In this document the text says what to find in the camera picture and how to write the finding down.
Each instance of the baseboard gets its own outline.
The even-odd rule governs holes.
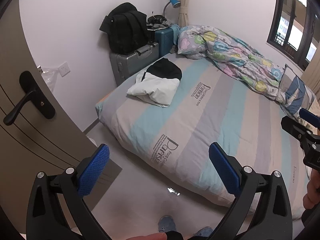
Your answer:
[[[90,132],[91,129],[92,129],[93,127],[95,127],[98,123],[99,123],[99,118],[97,118],[96,120],[94,120],[93,123],[90,124],[90,125],[83,131],[83,133],[84,133],[85,135],[87,135],[87,133]]]

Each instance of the finger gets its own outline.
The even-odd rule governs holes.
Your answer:
[[[311,181],[307,184],[307,192],[308,198],[313,204],[318,204],[320,202],[320,193],[317,192],[317,189]]]
[[[310,181],[315,188],[320,188],[320,173],[317,170],[312,169]]]
[[[155,233],[148,236],[135,236],[128,238],[127,240],[167,240],[166,233]]]
[[[311,202],[311,200],[308,198],[308,195],[305,194],[303,197],[303,207],[305,209],[311,209],[313,208],[315,205]]]

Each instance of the brown door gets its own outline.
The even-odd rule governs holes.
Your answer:
[[[28,102],[14,124],[6,126],[3,118],[25,96],[19,77],[26,70],[31,72],[56,114],[46,119]],[[60,174],[68,167],[77,166],[95,149],[42,79],[24,37],[19,0],[12,0],[0,19],[0,205],[19,232],[25,232],[28,199],[36,174],[40,171]],[[109,160],[92,193],[85,197],[90,209],[120,170]]]

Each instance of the yellow flower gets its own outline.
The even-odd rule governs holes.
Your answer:
[[[241,58],[241,57],[240,57],[240,54],[230,55],[230,57],[237,57],[237,58]]]
[[[264,60],[264,59],[262,60],[262,64],[267,66],[267,67],[271,67],[272,66],[272,64],[269,61]]]
[[[216,34],[213,32],[207,32],[203,35],[204,40],[206,41],[214,41],[214,39],[217,37]]]
[[[256,90],[258,90],[260,92],[263,92],[266,89],[267,89],[267,86],[263,81],[257,81],[256,82]]]

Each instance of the bed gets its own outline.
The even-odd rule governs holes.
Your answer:
[[[250,90],[210,59],[168,54],[182,70],[172,104],[161,108],[126,95],[133,75],[96,105],[102,122],[125,149],[138,155],[176,184],[209,201],[229,206],[227,193],[208,157],[217,141],[239,163],[258,173],[281,172],[293,219],[304,211],[308,176],[299,142],[281,129],[279,105]],[[258,194],[252,204],[255,209]]]

